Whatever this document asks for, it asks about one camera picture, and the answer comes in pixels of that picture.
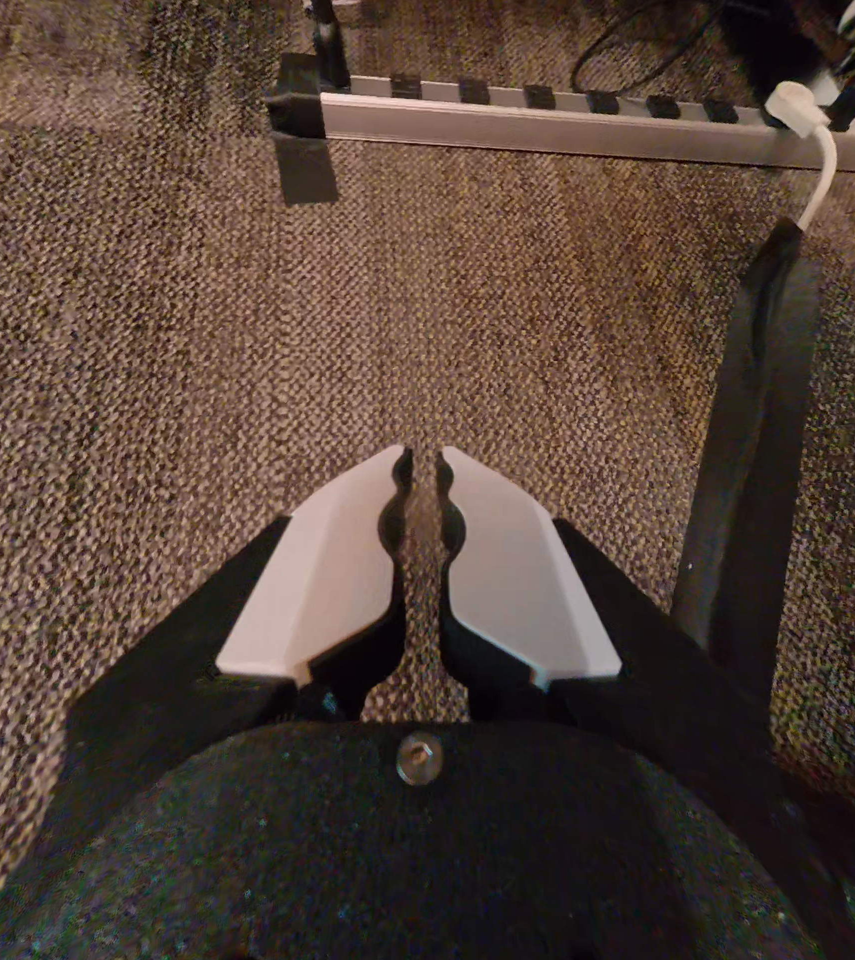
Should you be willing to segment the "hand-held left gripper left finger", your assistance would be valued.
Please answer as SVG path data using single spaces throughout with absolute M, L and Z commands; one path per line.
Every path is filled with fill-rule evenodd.
M 222 674 L 309 683 L 388 615 L 411 468 L 410 448 L 388 446 L 301 502 L 218 653 Z

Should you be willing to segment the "silver floor power strip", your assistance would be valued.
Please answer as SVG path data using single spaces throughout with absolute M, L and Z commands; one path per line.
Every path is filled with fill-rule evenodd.
M 268 96 L 274 132 L 293 138 L 376 141 L 650 162 L 813 170 L 818 149 L 762 109 L 666 95 L 578 94 L 541 84 L 499 87 L 355 75 L 321 81 L 311 54 L 284 53 Z

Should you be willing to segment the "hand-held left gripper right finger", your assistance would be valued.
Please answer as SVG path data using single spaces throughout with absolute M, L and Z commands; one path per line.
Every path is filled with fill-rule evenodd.
M 447 569 L 453 619 L 525 665 L 535 687 L 618 678 L 622 659 L 549 512 L 456 447 L 441 461 L 463 526 Z

